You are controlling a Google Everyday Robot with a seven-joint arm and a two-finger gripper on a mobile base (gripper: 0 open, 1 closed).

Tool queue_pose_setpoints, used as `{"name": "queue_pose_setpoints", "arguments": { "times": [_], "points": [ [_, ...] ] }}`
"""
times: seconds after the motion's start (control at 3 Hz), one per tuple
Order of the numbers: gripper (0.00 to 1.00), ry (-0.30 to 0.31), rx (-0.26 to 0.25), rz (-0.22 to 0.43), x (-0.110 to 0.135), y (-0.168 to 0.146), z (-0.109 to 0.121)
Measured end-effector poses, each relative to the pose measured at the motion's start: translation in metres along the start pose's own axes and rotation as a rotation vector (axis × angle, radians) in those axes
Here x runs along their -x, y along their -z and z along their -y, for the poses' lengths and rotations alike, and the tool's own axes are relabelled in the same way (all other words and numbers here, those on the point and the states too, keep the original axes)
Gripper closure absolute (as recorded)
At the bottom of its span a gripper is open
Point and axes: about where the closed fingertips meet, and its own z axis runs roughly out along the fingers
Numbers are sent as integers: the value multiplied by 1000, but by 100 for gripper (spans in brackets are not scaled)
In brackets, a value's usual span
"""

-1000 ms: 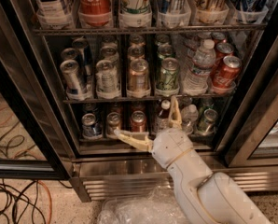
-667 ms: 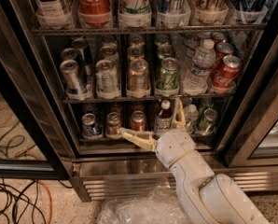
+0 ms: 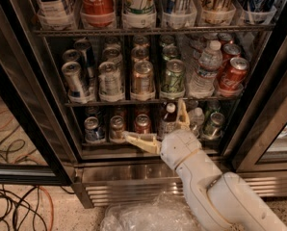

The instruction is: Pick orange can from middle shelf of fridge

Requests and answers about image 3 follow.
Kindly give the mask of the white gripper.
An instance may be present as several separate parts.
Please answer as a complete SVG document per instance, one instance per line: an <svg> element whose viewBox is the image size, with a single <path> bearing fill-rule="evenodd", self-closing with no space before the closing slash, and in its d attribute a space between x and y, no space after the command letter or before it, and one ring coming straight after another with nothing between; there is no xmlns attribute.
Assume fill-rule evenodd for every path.
<svg viewBox="0 0 287 231"><path fill-rule="evenodd" d="M176 169L185 158L201 148L201 143L197 137L191 131L188 131L190 129L190 119L182 98L179 98L177 103L176 127L178 130L165 135L162 143L157 140L155 134L138 134L124 131L123 136L127 142L145 152L155 155L160 154L161 159L171 169Z"/></svg>

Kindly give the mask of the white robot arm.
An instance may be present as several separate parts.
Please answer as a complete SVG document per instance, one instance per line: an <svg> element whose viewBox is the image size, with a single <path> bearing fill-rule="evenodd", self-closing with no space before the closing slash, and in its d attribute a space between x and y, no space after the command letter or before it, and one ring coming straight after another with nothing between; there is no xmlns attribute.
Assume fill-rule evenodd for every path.
<svg viewBox="0 0 287 231"><path fill-rule="evenodd" d="M287 231L287 226L248 183L234 172L222 172L202 150L189 129L183 100L178 101L177 128L161 141L154 134L125 131L129 143L158 154L183 184L190 209L206 231L225 231L241 224L246 231Z"/></svg>

